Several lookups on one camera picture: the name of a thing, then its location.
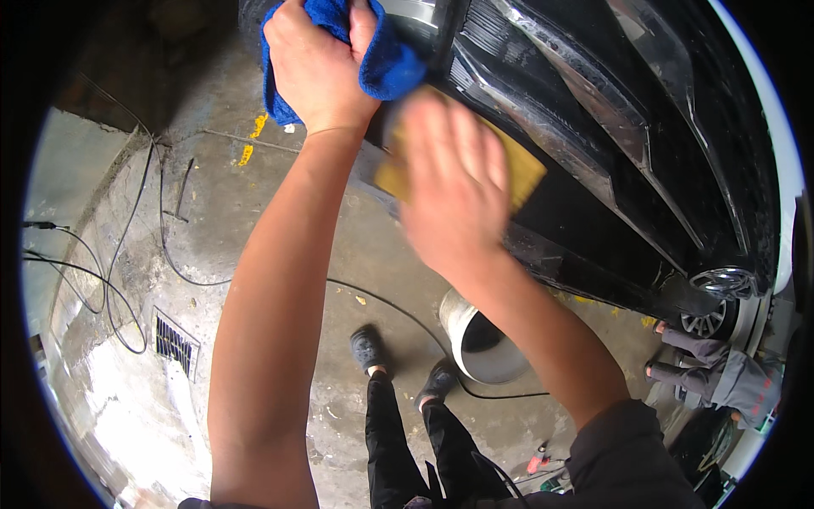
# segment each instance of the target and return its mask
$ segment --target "concrete floor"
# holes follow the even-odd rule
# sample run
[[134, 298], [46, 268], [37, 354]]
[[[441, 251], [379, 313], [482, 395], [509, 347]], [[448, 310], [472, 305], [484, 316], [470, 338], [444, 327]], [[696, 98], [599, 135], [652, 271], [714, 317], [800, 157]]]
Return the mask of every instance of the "concrete floor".
[[[260, 84], [260, 69], [252, 57], [238, 41], [228, 42], [177, 105], [177, 114], [161, 137], [164, 209], [174, 208], [182, 173], [195, 159], [179, 211], [189, 223], [168, 216], [164, 221], [176, 267], [196, 281], [230, 277], [252, 227], [304, 139], [301, 125], [291, 133], [272, 121], [262, 125]], [[247, 149], [251, 145], [246, 139], [258, 143]], [[146, 158], [147, 146], [129, 158], [80, 232], [106, 268], [133, 206]], [[106, 313], [93, 315], [81, 308], [65, 285], [59, 289], [44, 341], [50, 386], [73, 440], [125, 507], [169, 507], [186, 496], [205, 498], [211, 474], [206, 431], [209, 366], [228, 285], [196, 287], [171, 271], [160, 248], [158, 194], [159, 166], [154, 158], [112, 277], [146, 328], [147, 351], [141, 356], [127, 352], [113, 335]], [[80, 251], [71, 255], [87, 261], [82, 257]], [[98, 281], [69, 275], [81, 279], [80, 288], [92, 302], [101, 301]], [[420, 262], [398, 222], [362, 191], [345, 192], [329, 275], [397, 303], [445, 339], [437, 311], [449, 285]], [[659, 344], [650, 332], [652, 318], [555, 295], [607, 345], [622, 366], [633, 397], [657, 406], [665, 426], [684, 418], [670, 401], [669, 391], [643, 379], [642, 366]], [[154, 306], [200, 342], [194, 383], [186, 380], [176, 362], [155, 353], [149, 329]], [[123, 335], [140, 345], [125, 308], [118, 300], [115, 307], [114, 320], [124, 324]], [[370, 295], [328, 283], [308, 427], [309, 457], [323, 507], [366, 503], [366, 378], [348, 352], [348, 336], [368, 322], [380, 327], [398, 362], [394, 385], [410, 449], [419, 465], [433, 460], [412, 396], [443, 354], [442, 348], [415, 323]], [[469, 386], [482, 394], [541, 388], [531, 372], [498, 388], [471, 382]], [[575, 437], [566, 411], [551, 397], [484, 401], [458, 389], [448, 404], [481, 451], [515, 479], [525, 476], [526, 464], [543, 440], [550, 440], [555, 458], [567, 458]], [[531, 491], [539, 484], [534, 480], [521, 486]]]

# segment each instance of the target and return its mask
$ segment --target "black pants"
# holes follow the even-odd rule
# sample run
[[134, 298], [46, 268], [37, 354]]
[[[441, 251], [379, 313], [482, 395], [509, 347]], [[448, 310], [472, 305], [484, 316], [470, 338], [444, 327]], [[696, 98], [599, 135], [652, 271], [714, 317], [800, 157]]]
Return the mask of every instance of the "black pants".
[[[497, 473], [479, 468], [472, 458], [471, 451], [478, 448], [449, 408], [429, 401], [423, 409], [449, 507], [459, 507], [472, 496], [495, 500], [510, 497]], [[370, 453], [367, 476], [372, 509], [401, 509], [416, 495], [430, 497], [427, 483], [407, 448], [393, 385], [381, 371], [376, 371], [367, 384], [365, 438]]]

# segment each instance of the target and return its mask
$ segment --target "forearm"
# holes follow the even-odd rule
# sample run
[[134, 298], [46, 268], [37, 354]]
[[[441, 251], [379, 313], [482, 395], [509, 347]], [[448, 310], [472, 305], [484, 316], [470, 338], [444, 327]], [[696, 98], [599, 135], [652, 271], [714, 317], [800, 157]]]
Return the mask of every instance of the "forearm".
[[342, 130], [306, 138], [249, 237], [212, 355], [210, 435], [258, 445], [304, 433], [330, 248], [360, 143]]
[[516, 343], [578, 429], [630, 397], [619, 365], [596, 334], [508, 252], [477, 272], [454, 282], [456, 289]]

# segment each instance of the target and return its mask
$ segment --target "black sleeve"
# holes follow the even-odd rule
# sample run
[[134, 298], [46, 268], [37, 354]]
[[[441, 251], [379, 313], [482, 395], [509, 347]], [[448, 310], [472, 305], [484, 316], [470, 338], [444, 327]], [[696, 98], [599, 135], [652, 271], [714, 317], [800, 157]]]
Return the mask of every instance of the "black sleeve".
[[566, 463], [575, 497], [608, 507], [703, 507], [663, 438], [656, 411], [640, 400], [597, 415], [580, 430]]

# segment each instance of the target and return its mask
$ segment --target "black crocs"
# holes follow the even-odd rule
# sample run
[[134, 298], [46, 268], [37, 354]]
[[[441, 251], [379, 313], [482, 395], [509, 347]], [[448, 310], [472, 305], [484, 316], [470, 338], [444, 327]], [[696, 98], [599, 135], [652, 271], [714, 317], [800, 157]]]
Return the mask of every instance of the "black crocs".
[[414, 405], [416, 409], [426, 396], [433, 396], [443, 403], [449, 391], [455, 388], [455, 384], [457, 384], [455, 366], [447, 358], [441, 359], [432, 367], [424, 388], [415, 397]]
[[382, 336], [372, 323], [361, 326], [358, 331], [351, 334], [351, 355], [364, 372], [371, 366], [384, 366], [387, 373], [392, 376], [390, 366], [387, 365], [387, 353]]

